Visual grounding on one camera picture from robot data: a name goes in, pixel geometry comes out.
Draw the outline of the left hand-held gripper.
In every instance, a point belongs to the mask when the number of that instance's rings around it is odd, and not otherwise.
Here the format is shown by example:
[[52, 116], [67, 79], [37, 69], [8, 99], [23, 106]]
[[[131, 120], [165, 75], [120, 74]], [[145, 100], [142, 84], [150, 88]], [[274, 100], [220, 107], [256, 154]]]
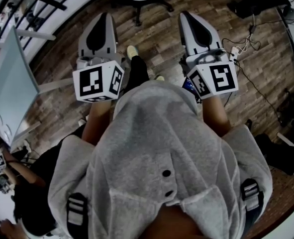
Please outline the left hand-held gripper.
[[[116, 100], [124, 76], [121, 55], [116, 53], [113, 18], [104, 12], [83, 31], [78, 45], [77, 69], [73, 72], [76, 99], [87, 103]], [[104, 57], [91, 57], [105, 54]]]

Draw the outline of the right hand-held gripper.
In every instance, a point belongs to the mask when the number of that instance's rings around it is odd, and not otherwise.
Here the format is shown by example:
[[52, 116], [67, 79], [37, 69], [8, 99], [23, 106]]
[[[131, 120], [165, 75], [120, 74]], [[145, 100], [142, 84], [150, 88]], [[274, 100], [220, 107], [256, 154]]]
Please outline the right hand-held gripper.
[[204, 18], [183, 11], [180, 31], [182, 44], [189, 55], [179, 62], [186, 78], [183, 88], [197, 100], [237, 91], [235, 64], [220, 48], [221, 41], [215, 28]]

